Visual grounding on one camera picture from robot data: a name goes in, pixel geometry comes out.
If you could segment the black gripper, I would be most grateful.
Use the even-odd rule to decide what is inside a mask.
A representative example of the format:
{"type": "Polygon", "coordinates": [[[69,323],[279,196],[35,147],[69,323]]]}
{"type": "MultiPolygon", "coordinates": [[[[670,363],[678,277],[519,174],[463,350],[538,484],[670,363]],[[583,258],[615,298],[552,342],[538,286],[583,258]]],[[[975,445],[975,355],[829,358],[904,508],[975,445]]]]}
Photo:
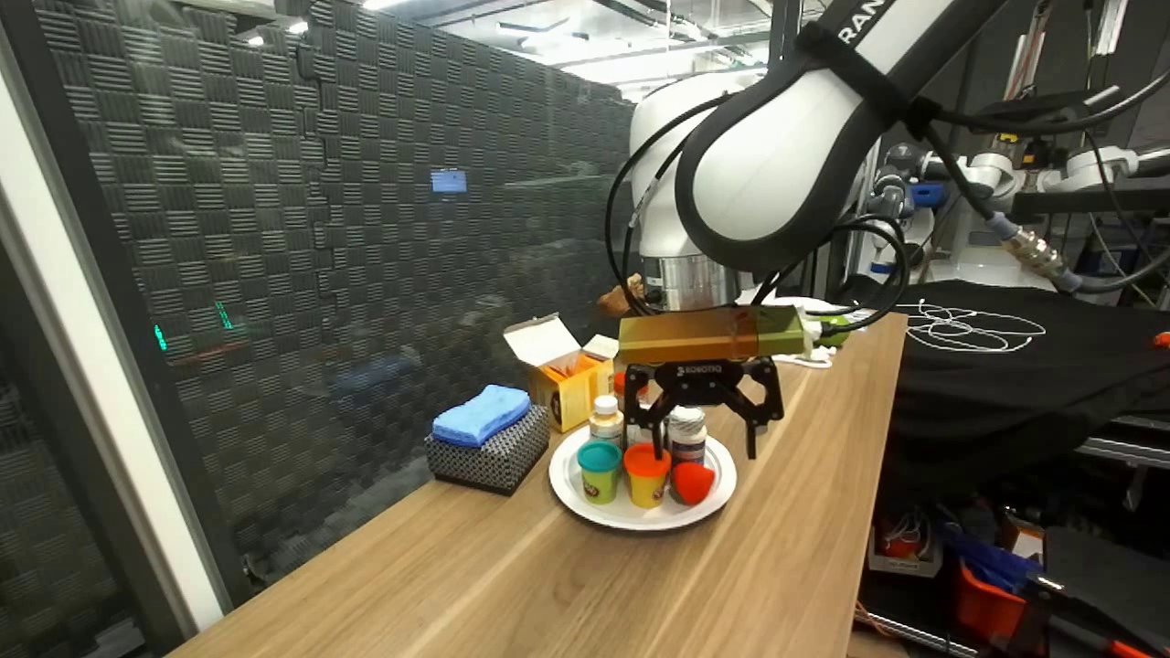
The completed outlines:
{"type": "Polygon", "coordinates": [[[747,419],[747,456],[756,459],[756,437],[782,417],[777,368],[764,363],[664,363],[626,368],[626,417],[650,433],[654,459],[670,456],[664,417],[675,406],[727,406],[747,419]]]}

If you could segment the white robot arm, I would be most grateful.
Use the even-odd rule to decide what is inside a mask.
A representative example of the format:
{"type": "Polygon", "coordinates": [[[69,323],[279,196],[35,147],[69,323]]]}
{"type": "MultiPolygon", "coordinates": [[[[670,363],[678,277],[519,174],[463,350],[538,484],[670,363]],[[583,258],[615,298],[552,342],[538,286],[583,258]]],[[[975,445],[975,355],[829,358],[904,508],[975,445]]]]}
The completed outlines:
{"type": "Polygon", "coordinates": [[[845,225],[853,184],[875,144],[936,122],[925,86],[1006,0],[834,0],[756,79],[678,79],[637,107],[631,155],[615,188],[631,196],[604,231],[626,269],[645,258],[664,277],[659,312],[616,325],[631,386],[626,419],[670,444],[678,406],[725,406],[747,426],[782,417],[773,363],[854,331],[854,316],[815,323],[767,298],[705,296],[688,266],[770,277],[845,225]]]}

